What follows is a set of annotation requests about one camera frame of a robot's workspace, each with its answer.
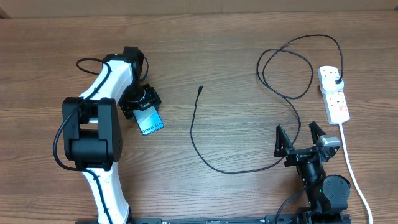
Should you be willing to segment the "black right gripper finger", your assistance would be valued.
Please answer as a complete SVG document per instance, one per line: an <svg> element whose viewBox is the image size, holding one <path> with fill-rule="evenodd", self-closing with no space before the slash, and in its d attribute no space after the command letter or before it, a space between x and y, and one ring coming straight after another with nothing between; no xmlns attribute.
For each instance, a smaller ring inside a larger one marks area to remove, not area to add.
<svg viewBox="0 0 398 224"><path fill-rule="evenodd" d="M312 121L309 124L309 128L312 135L313 145L323 145L323 139L326 132L324 132L315 121Z"/></svg>
<svg viewBox="0 0 398 224"><path fill-rule="evenodd" d="M289 151L293 151L294 147L288 135L281 125L276 127L275 157L285 157Z"/></svg>

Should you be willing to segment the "blue Galaxy smartphone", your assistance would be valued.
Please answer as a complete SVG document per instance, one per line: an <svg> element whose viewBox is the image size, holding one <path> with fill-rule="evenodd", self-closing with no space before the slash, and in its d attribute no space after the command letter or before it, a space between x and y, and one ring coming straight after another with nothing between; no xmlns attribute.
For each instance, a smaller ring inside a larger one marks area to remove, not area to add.
<svg viewBox="0 0 398 224"><path fill-rule="evenodd" d="M162 119L155 106L151 106L144 111L134 110L133 114L143 136L147 136L164 127Z"/></svg>

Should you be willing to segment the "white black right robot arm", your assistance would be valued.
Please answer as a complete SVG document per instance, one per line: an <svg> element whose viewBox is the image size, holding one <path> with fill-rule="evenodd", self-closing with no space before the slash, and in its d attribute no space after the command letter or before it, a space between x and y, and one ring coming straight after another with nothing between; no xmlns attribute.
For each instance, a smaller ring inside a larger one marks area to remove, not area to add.
<svg viewBox="0 0 398 224"><path fill-rule="evenodd" d="M284 158L286 167L295 167L303 189L289 197L275 215L266 216L271 223L351 223L348 208L351 183L341 175L326 175L323 164L338 152L340 140L324 132L316 122L309 128L312 147L295 149L281 125L276 127L275 157ZM282 215L283 208L302 193L307 195L308 207L298 208L295 214Z"/></svg>

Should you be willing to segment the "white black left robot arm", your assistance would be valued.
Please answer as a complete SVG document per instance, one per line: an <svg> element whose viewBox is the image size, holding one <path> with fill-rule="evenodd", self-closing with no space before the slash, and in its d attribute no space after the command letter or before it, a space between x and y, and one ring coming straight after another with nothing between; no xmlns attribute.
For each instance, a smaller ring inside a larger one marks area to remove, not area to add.
<svg viewBox="0 0 398 224"><path fill-rule="evenodd" d="M136 121L147 136L164 127L159 115L161 99L155 88L144 83L148 60L138 47L126 46L120 54L100 60L102 70L78 97L63 101L63 122L53 142L53 156L63 169L57 145L63 139L65 156L74 162L74 172L87 179L98 209L95 223L134 223L118 174L123 137L118 113Z"/></svg>

